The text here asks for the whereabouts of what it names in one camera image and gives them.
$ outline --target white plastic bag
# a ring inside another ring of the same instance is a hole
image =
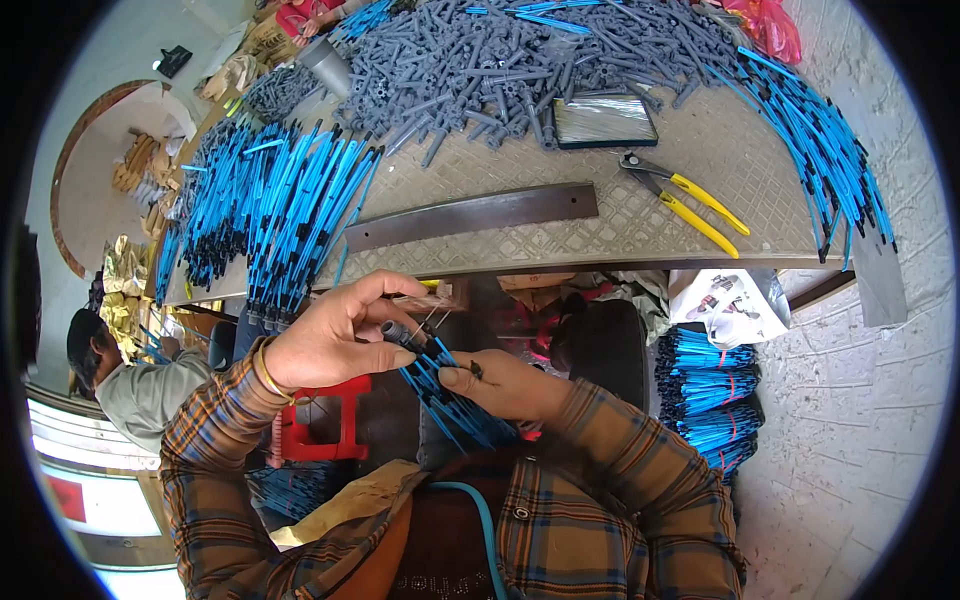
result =
[[[790,306],[773,269],[671,271],[670,323],[702,323],[711,344],[729,350],[783,335]]]

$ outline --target plaid shirt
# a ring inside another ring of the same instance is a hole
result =
[[[162,443],[164,499],[191,598],[325,597],[368,558],[427,475],[411,469],[379,514],[278,551],[243,476],[244,457],[285,404],[253,372],[260,343],[198,388]],[[603,470],[622,510],[544,461],[519,459],[496,531],[512,597],[740,597],[745,565],[730,494],[696,450],[583,380],[546,425]]]

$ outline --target patterned table surface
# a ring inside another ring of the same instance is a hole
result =
[[[655,90],[666,107],[653,115],[660,134],[654,148],[635,152],[699,184],[751,230],[743,236],[715,213],[680,192],[684,204],[726,235],[753,265],[839,268],[842,244],[835,243],[827,265],[817,260],[810,216],[793,161],[782,141],[732,90],[699,88],[680,110],[669,105],[672,92]],[[327,116],[330,103],[304,101],[293,116],[313,123]],[[414,276],[444,276],[481,271],[537,269],[556,265],[596,265],[706,260],[733,266],[735,261],[703,234],[661,205],[652,193],[618,166],[624,149],[543,152],[533,135],[507,139],[496,153],[483,136],[467,142],[466,133],[449,135],[428,169],[420,161],[432,135],[416,139],[381,161],[361,219],[450,199],[518,187],[592,181],[600,215],[572,221],[489,229],[410,242],[348,255],[343,282],[378,268]],[[838,241],[842,232],[838,232]],[[333,282],[343,240],[324,265],[315,287]],[[167,303],[210,300],[246,293],[242,258],[209,292],[184,292],[182,273],[171,282]]]

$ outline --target hand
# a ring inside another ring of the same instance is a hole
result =
[[[160,338],[161,354],[173,360],[174,354],[176,354],[178,350],[180,350],[180,342],[177,341],[177,338],[169,338],[166,336]]]
[[[319,30],[320,25],[318,25],[313,19],[310,19],[303,24],[303,37],[309,40],[311,37],[315,36]]]
[[[426,292],[416,279],[383,270],[326,292],[264,348],[267,373],[281,388],[296,390],[328,388],[366,373],[406,367],[414,362],[414,353],[384,342],[380,326],[393,320],[414,330],[417,322],[381,296]]]
[[[450,353],[463,368],[441,368],[440,383],[502,419],[550,420],[573,389],[566,379],[545,373],[503,350]],[[470,372],[470,361],[480,365],[481,379]]]

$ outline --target red plastic stool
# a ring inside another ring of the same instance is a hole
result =
[[[372,381],[361,375],[332,388],[303,388],[294,398],[317,396],[340,397],[340,441],[336,444],[317,444],[310,435],[309,426],[297,423],[297,406],[284,407],[274,419],[271,433],[271,456],[267,464],[280,468],[283,461],[339,461],[347,458],[365,460],[370,453],[366,444],[356,442],[357,397],[369,394]]]

